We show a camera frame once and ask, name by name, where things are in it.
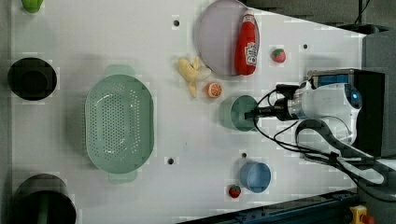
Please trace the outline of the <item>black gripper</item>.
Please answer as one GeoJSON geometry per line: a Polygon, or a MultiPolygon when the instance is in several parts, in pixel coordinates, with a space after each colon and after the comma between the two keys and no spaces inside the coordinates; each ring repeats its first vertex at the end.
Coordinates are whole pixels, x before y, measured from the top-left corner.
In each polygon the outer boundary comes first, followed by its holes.
{"type": "Polygon", "coordinates": [[[256,106],[255,111],[250,111],[245,114],[245,119],[258,119],[276,117],[281,121],[295,120],[296,115],[289,112],[289,103],[293,99],[293,94],[299,89],[296,85],[278,84],[272,93],[280,93],[283,98],[277,99],[273,105],[265,107],[256,106]]]}

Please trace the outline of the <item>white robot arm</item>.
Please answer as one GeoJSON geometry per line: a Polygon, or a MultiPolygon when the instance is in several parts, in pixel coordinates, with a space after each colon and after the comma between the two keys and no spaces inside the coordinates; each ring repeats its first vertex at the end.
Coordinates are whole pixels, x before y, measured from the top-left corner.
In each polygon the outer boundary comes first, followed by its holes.
{"type": "Polygon", "coordinates": [[[283,95],[273,105],[256,103],[245,119],[276,117],[281,121],[299,120],[295,139],[299,144],[324,140],[329,144],[352,145],[357,138],[357,121],[362,101],[359,91],[349,83],[332,83],[316,87],[311,81],[299,86],[278,84],[283,95]]]}

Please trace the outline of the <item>black robot base box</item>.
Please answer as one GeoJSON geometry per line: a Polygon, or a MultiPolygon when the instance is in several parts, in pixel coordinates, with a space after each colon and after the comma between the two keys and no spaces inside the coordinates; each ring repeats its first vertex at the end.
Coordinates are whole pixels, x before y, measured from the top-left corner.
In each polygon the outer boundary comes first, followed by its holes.
{"type": "Polygon", "coordinates": [[[307,79],[315,87],[333,83],[348,83],[360,92],[362,109],[358,115],[357,138],[353,146],[372,156],[379,157],[382,148],[385,75],[349,68],[309,71],[307,79]]]}

